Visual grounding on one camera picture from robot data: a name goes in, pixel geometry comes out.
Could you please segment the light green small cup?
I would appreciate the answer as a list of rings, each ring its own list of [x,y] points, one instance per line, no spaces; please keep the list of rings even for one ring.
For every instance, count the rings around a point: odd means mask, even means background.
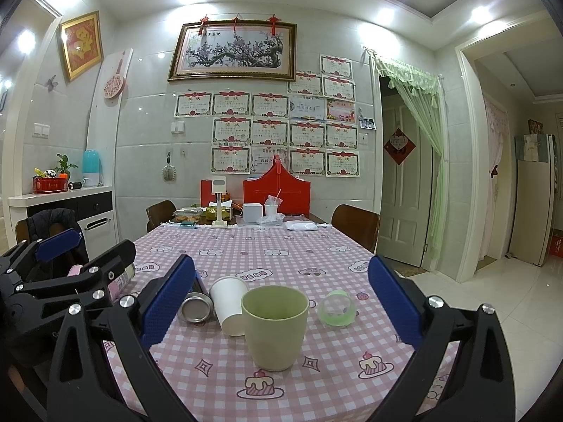
[[[318,316],[323,325],[334,328],[347,327],[356,317],[355,302],[345,290],[333,290],[319,303]]]

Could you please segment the white tissue box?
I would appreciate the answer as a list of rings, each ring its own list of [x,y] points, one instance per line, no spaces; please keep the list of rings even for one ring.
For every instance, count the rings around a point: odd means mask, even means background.
[[[245,224],[258,224],[263,216],[263,206],[260,203],[244,203],[242,205],[242,219]]]

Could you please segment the gold red framed picture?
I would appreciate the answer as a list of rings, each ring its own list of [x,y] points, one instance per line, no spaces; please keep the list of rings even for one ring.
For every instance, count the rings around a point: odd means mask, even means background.
[[[59,48],[67,82],[72,82],[103,58],[99,12],[89,12],[61,22]]]

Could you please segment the plum blossom framed painting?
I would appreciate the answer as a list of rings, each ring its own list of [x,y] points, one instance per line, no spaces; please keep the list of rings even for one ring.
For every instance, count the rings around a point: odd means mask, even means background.
[[[179,32],[168,80],[260,78],[295,81],[297,26],[267,20],[206,17]]]

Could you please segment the teal white humidifier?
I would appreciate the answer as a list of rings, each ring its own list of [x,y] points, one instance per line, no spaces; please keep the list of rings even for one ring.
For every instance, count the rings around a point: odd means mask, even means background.
[[[95,149],[86,149],[82,163],[83,185],[85,187],[102,185],[101,161],[98,152]]]

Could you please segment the black jacket on chair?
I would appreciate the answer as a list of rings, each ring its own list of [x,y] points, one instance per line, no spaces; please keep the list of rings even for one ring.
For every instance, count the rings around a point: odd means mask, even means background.
[[[71,252],[71,265],[84,265],[89,261],[85,239],[75,211],[67,208],[43,210],[26,219],[30,241],[47,239],[62,231],[74,230],[80,235],[80,242]]]

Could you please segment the blue black metal can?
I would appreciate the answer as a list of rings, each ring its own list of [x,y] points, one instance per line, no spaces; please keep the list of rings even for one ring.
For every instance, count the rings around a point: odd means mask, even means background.
[[[214,302],[206,289],[201,275],[196,273],[191,290],[186,294],[178,311],[178,318],[188,324],[207,322],[214,313]]]

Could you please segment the left brown chair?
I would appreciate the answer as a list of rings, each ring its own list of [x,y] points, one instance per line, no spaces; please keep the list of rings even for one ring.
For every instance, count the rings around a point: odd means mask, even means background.
[[[150,232],[161,223],[172,220],[176,210],[175,204],[170,200],[163,200],[157,204],[150,205],[150,207],[146,209],[148,218],[146,230]]]

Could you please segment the beige green plastic cup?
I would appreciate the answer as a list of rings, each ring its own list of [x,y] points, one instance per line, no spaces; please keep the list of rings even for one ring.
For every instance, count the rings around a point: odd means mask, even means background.
[[[284,286],[257,287],[241,300],[244,336],[254,363],[266,371],[285,371],[301,355],[309,299]]]

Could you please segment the white paper cup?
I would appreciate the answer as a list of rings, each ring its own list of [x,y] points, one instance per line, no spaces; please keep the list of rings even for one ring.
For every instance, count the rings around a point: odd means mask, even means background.
[[[247,292],[246,284],[235,276],[222,277],[211,286],[210,296],[217,320],[226,336],[244,336],[241,300]]]

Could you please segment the white interior door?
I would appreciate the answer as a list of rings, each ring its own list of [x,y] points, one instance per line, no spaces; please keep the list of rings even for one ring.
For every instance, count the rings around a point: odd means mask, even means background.
[[[382,208],[378,254],[423,263],[429,216],[430,153],[398,94],[382,99]]]

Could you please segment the white refrigerator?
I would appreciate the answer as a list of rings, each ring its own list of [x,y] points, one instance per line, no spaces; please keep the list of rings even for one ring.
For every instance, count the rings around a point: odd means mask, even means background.
[[[555,207],[555,144],[549,134],[515,136],[516,192],[508,254],[544,264]]]

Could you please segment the pink tumbler cup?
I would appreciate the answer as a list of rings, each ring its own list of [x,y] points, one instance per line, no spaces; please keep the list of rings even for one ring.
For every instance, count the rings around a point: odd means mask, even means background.
[[[81,265],[73,265],[71,267],[71,270],[69,270],[67,276],[68,277],[78,276],[81,269],[82,269]],[[134,265],[131,264],[127,266],[123,271],[123,273],[119,274],[119,276],[115,276],[114,273],[112,273],[112,275],[113,275],[112,279],[108,284],[108,291],[112,302],[115,302],[118,301],[118,298],[119,296],[121,296],[121,293],[123,292],[126,285],[135,276]]]

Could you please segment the white desk lamp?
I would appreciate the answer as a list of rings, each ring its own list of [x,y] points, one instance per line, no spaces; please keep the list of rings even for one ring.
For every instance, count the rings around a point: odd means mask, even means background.
[[[212,226],[224,228],[227,226],[227,222],[222,218],[222,195],[226,192],[226,177],[214,177],[212,179],[211,190],[216,200],[216,219],[212,222]]]

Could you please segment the red gift bag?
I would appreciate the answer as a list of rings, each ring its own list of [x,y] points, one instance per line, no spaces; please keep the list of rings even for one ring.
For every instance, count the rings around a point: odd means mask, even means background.
[[[279,212],[285,215],[308,215],[310,213],[311,183],[293,176],[275,155],[272,165],[259,178],[244,180],[244,203],[265,204],[269,196],[281,200]]]

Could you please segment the brown chair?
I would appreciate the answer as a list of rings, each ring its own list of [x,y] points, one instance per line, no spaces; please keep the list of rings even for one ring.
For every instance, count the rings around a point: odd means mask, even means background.
[[[381,216],[373,211],[350,205],[339,205],[333,212],[331,225],[357,244],[375,253]]]
[[[157,204],[150,205],[150,207],[146,209],[148,218],[146,230],[150,232],[161,223],[172,220],[176,210],[175,204],[170,200],[163,200]]]

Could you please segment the right brown chair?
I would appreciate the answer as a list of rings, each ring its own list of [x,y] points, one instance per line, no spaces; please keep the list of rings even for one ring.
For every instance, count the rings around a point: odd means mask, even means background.
[[[357,244],[375,253],[381,216],[373,211],[350,205],[339,205],[333,212],[331,225]]]

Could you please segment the green door curtain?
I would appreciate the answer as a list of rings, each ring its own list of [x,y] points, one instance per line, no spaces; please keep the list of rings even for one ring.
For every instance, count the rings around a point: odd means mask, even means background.
[[[372,73],[389,80],[390,87],[399,94],[429,149],[429,216],[423,262],[427,269],[436,270],[443,254],[449,192],[448,143],[440,76],[373,50],[366,53]]]

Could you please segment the red basket with plant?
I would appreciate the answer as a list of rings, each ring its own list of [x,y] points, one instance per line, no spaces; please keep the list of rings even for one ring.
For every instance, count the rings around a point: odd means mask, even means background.
[[[34,194],[67,192],[71,179],[71,170],[78,165],[71,163],[67,154],[58,153],[58,161],[53,169],[33,170],[32,190]]]

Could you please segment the pink checkered tablecloth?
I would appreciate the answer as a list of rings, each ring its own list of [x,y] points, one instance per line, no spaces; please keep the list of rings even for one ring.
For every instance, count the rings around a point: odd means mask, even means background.
[[[285,352],[303,314],[303,345],[291,366],[257,363],[248,336],[226,335],[215,320],[175,320],[151,348],[157,367],[199,421],[364,421],[413,355],[371,289],[371,253],[335,230],[160,226],[135,241],[137,294],[181,254],[206,286],[247,286],[251,336],[267,353]]]

